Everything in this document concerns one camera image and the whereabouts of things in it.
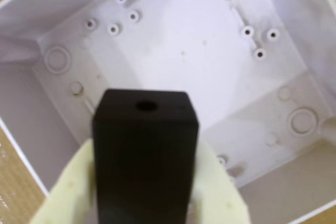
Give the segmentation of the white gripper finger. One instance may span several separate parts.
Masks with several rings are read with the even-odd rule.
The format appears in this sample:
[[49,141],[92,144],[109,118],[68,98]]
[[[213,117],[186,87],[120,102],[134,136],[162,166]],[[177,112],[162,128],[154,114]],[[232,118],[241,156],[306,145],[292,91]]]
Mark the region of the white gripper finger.
[[196,151],[190,223],[251,223],[247,204],[205,142],[199,142]]
[[64,167],[30,223],[85,223],[95,188],[93,140],[86,140]]

